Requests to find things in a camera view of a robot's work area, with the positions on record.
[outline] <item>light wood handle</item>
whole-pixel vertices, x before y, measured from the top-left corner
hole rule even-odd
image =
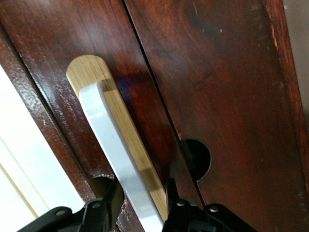
[[[168,216],[165,190],[105,61],[92,55],[77,57],[68,66],[67,78],[78,98],[82,88],[93,83],[103,82],[104,97],[112,116],[162,219],[165,221]]]

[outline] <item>screw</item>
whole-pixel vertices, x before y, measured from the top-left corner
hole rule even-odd
[[[185,205],[185,201],[184,200],[178,200],[177,201],[177,205],[180,206],[180,207],[184,206]]]
[[[65,213],[66,213],[66,211],[64,209],[61,209],[61,210],[56,212],[56,216],[60,216],[60,215],[63,215]]]
[[[213,213],[217,213],[217,212],[219,211],[218,207],[215,206],[215,205],[211,206],[211,207],[209,208],[209,210],[210,210],[211,212],[213,212]]]
[[[100,203],[95,203],[95,204],[92,206],[92,208],[99,208],[100,206],[101,206]]]

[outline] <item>wood grain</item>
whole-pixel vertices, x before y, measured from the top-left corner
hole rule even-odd
[[[179,194],[201,205],[120,0],[6,0],[0,21],[87,175],[113,176],[66,79],[69,63],[91,54],[107,61],[162,183],[176,178]],[[126,211],[122,225],[142,231]]]
[[[163,221],[167,220],[165,189],[133,124],[106,62],[97,56],[79,56],[69,64],[67,78],[76,96],[79,96],[80,89],[98,81],[103,81],[104,96],[113,118]]]
[[[204,201],[258,231],[300,232],[308,141],[278,2],[125,0],[179,138],[211,152]]]
[[[94,186],[85,175],[57,123],[54,122],[50,109],[44,104],[43,97],[31,81],[27,69],[2,28],[0,28],[0,64],[82,199],[86,202],[95,198],[95,189],[92,189]]]
[[[121,207],[120,216],[117,220],[117,226],[121,232],[143,232],[143,228],[136,214],[134,213],[133,207],[130,201],[125,196],[124,204]]]

